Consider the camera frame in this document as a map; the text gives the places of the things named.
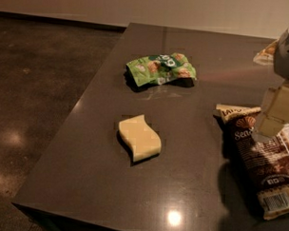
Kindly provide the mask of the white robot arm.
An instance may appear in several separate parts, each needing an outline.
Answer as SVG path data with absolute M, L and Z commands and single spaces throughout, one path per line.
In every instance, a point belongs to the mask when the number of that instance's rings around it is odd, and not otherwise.
M 253 59 L 255 64 L 272 66 L 283 83 L 269 88 L 260 106 L 258 122 L 253 130 L 258 142 L 266 142 L 289 124 L 289 27 L 279 39 L 261 50 Z

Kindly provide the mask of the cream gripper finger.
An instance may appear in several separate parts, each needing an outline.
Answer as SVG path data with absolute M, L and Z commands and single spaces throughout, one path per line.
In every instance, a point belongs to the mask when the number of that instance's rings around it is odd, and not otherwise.
M 253 130 L 257 142 L 266 142 L 289 124 L 289 81 L 269 88 L 260 105 L 260 114 Z

